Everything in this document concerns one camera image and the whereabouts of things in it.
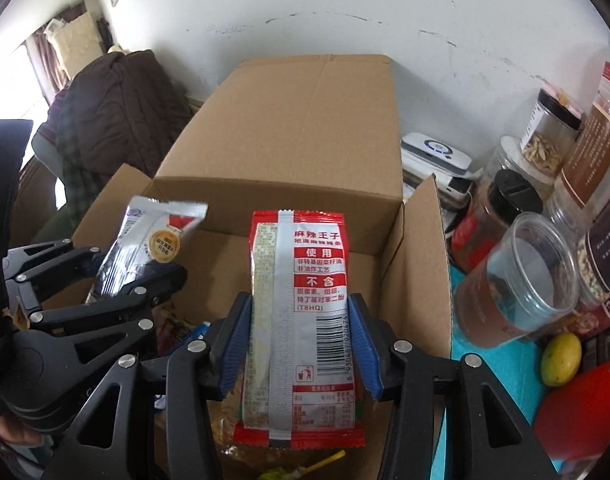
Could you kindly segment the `person's left hand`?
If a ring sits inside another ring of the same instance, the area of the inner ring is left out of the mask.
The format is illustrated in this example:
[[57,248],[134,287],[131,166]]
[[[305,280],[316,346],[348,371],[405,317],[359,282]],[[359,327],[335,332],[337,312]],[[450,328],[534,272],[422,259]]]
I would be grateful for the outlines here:
[[39,448],[44,443],[42,434],[25,426],[11,413],[0,415],[0,438],[10,445],[25,448]]

